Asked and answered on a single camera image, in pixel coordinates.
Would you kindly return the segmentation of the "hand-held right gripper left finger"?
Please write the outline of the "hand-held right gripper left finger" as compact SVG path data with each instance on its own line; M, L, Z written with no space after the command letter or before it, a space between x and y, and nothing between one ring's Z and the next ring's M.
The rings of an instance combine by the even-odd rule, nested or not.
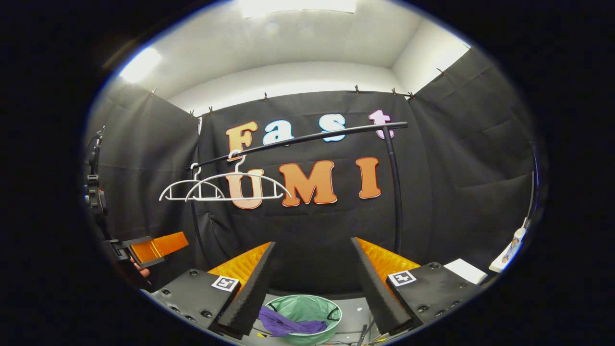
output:
M249 335L270 288L276 242L267 242L222 265L222 271L189 269L149 299L201 331Z

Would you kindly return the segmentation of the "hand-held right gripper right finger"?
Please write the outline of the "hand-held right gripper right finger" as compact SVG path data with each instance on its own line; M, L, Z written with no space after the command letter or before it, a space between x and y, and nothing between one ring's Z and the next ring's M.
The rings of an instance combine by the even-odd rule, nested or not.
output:
M418 265L360 238L351 238L351 245L363 295L382 334L396 335L441 320L481 291L437 261Z

